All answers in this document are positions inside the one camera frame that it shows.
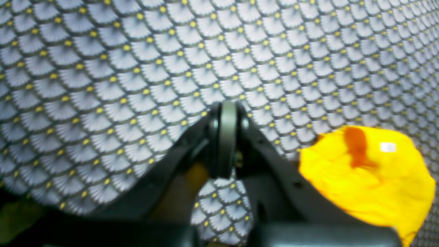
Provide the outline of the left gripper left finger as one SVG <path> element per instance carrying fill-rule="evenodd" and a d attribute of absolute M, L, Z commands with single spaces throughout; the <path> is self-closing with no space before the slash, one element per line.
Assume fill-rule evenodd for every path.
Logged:
<path fill-rule="evenodd" d="M 205 181 L 219 176 L 220 107 L 213 106 L 131 189 L 88 217 L 111 222 L 187 222 Z"/>

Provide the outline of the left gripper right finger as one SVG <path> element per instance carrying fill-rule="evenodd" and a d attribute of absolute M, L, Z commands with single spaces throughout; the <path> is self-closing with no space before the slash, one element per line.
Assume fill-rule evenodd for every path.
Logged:
<path fill-rule="evenodd" d="M 256 223 L 299 222 L 362 225 L 335 206 L 298 171 L 298 160 L 283 158 L 237 104 L 237 148 L 242 164 L 237 178 L 245 186 Z"/>

